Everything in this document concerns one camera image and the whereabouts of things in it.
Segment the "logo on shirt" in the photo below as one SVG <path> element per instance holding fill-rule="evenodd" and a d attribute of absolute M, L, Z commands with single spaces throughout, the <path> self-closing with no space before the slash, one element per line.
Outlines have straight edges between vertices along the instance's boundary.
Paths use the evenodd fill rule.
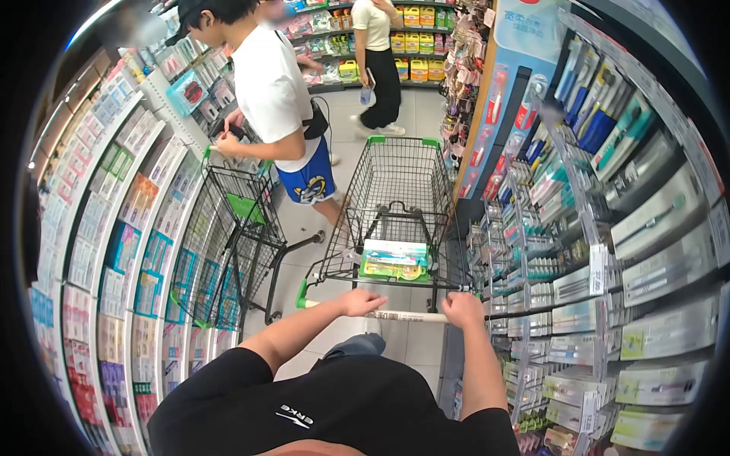
<path fill-rule="evenodd" d="M 302 204 L 311 204 L 318 196 L 324 193 L 325 181 L 324 177 L 316 176 L 310 179 L 307 184 L 307 188 L 294 188 L 294 191 L 299 195 L 299 202 Z"/>
<path fill-rule="evenodd" d="M 313 425 L 315 423 L 312 421 L 312 418 L 309 418 L 307 415 L 299 413 L 297 410 L 292 409 L 290 406 L 282 404 L 281 409 L 286 413 L 281 414 L 279 412 L 276 412 L 276 414 L 280 417 L 286 418 L 287 420 L 291 420 L 291 422 L 293 422 L 297 426 L 309 429 L 310 427 L 308 425 Z"/>

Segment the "person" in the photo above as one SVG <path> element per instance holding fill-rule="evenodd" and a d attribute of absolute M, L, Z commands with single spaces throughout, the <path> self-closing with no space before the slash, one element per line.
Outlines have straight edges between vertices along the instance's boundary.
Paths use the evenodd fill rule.
<path fill-rule="evenodd" d="M 304 375 L 273 382 L 282 364 L 341 316 L 387 298 L 356 288 L 297 312 L 229 349 L 168 394 L 147 425 L 156 456 L 519 455 L 484 309 L 468 293 L 442 300 L 464 332 L 459 421 L 415 370 L 380 356 L 376 333 L 334 346 Z"/>
<path fill-rule="evenodd" d="M 358 136 L 403 136 L 405 128 L 394 123 L 401 106 L 401 80 L 391 51 L 391 27 L 403 28 L 403 17 L 391 0 L 356 0 L 350 14 L 360 82 L 365 87 L 374 82 L 375 92 L 375 104 L 350 118 L 355 132 Z M 370 80 L 366 69 L 375 81 Z"/>
<path fill-rule="evenodd" d="M 257 24 L 257 0 L 180 0 L 180 39 L 191 37 L 210 47 L 233 49 L 239 109 L 226 119 L 216 142 L 226 156 L 273 160 L 281 183 L 298 204 L 311 204 L 337 225 L 340 204 L 324 132 L 326 120 L 313 109 L 291 43 L 279 31 Z M 242 144 L 228 129 L 246 117 L 261 138 Z"/>

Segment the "shopping cart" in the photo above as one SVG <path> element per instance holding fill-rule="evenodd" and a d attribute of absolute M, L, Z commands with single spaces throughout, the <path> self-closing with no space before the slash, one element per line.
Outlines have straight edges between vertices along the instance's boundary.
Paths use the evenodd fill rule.
<path fill-rule="evenodd" d="M 209 146 L 204 162 L 210 156 Z M 288 245 L 272 200 L 268 166 L 249 172 L 205 166 L 204 180 L 185 227 L 173 272 L 170 300 L 201 328 L 236 330 L 246 311 L 264 312 L 269 324 L 282 260 L 291 251 L 324 241 L 324 231 Z M 271 272 L 266 306 L 253 302 Z"/>
<path fill-rule="evenodd" d="M 472 279 L 464 268 L 461 242 L 450 243 L 452 260 L 447 259 L 447 238 L 458 233 L 451 190 L 438 140 L 370 136 L 325 257 L 307 272 L 299 288 L 297 307 L 316 305 L 307 300 L 307 290 L 327 279 L 351 281 L 353 288 L 358 283 L 430 288 L 429 314 L 437 312 L 438 290 L 468 291 Z M 367 239 L 424 243 L 428 276 L 407 280 L 363 274 L 361 256 Z M 309 283 L 317 265 L 315 281 Z M 442 315 L 429 314 L 379 311 L 368 316 L 445 322 Z"/>

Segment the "black t-shirt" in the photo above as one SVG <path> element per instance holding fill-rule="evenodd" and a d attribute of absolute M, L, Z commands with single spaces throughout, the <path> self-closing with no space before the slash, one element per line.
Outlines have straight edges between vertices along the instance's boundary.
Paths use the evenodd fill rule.
<path fill-rule="evenodd" d="M 257 455 L 303 439 L 368 456 L 520 454 L 505 410 L 449 420 L 418 372 L 376 355 L 273 382 L 261 356 L 233 348 L 175 388 L 147 429 L 155 456 Z"/>

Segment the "black pants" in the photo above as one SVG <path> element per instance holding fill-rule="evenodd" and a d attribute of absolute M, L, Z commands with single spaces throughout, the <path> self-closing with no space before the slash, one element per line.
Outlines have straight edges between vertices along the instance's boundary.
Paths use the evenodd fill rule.
<path fill-rule="evenodd" d="M 401 107 L 401 81 L 393 52 L 365 49 L 365 66 L 375 78 L 375 104 L 360 116 L 367 128 L 376 129 L 393 123 Z"/>

